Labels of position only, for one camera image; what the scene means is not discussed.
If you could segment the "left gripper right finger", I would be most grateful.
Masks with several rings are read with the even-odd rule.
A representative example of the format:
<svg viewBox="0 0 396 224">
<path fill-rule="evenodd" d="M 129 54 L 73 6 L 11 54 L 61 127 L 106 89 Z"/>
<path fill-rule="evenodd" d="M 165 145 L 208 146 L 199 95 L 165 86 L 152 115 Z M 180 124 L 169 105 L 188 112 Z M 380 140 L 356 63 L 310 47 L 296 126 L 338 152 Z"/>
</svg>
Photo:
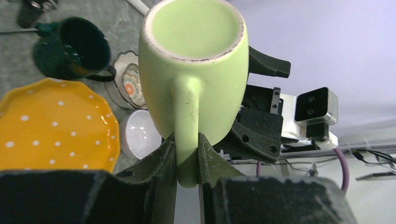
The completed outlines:
<svg viewBox="0 0 396 224">
<path fill-rule="evenodd" d="M 246 176 L 198 136 L 203 224 L 355 224 L 344 193 L 330 179 Z"/>
</svg>

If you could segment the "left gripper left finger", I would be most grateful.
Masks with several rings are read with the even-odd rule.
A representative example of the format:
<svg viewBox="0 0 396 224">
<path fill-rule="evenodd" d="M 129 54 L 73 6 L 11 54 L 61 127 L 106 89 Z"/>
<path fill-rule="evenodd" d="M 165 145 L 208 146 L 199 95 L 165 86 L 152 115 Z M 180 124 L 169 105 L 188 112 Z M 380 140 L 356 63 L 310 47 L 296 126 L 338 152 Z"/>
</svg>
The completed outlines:
<svg viewBox="0 0 396 224">
<path fill-rule="evenodd" d="M 131 167 L 8 170 L 0 174 L 3 224 L 172 223 L 176 199 L 174 135 Z"/>
</svg>

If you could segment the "light green mug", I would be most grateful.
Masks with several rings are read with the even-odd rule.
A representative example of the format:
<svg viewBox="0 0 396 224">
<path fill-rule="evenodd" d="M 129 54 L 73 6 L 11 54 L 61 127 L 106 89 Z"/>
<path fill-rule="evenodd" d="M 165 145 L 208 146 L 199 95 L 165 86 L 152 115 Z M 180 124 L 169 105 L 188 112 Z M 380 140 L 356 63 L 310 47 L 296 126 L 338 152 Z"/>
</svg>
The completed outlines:
<svg viewBox="0 0 396 224">
<path fill-rule="evenodd" d="M 230 131 L 248 80 L 248 33 L 224 0 L 163 0 L 144 18 L 142 92 L 158 132 L 175 137 L 179 184 L 198 183 L 198 136 L 214 145 Z"/>
</svg>

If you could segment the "dark green mug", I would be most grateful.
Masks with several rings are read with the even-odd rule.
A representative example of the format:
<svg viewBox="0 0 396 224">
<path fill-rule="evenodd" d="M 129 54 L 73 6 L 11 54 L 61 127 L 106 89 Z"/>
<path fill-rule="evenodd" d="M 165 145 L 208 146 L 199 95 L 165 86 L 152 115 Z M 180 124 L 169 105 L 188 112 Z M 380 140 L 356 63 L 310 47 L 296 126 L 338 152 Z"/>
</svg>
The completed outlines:
<svg viewBox="0 0 396 224">
<path fill-rule="evenodd" d="M 40 39 L 33 47 L 33 60 L 47 77 L 110 82 L 116 75 L 110 64 L 107 38 L 90 21 L 69 17 L 60 22 L 39 23 Z"/>
</svg>

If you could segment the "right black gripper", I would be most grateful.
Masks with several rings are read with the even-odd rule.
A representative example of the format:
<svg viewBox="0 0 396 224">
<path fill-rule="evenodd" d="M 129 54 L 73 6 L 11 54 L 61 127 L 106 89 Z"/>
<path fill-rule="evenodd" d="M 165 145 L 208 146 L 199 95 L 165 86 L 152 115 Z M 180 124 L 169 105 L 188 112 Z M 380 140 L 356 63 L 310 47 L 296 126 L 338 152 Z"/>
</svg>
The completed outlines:
<svg viewBox="0 0 396 224">
<path fill-rule="evenodd" d="M 291 63 L 268 56 L 249 46 L 252 74 L 288 78 Z M 281 90 L 247 85 L 241 108 L 227 136 L 214 146 L 219 152 L 275 163 L 280 155 L 283 117 Z"/>
</svg>

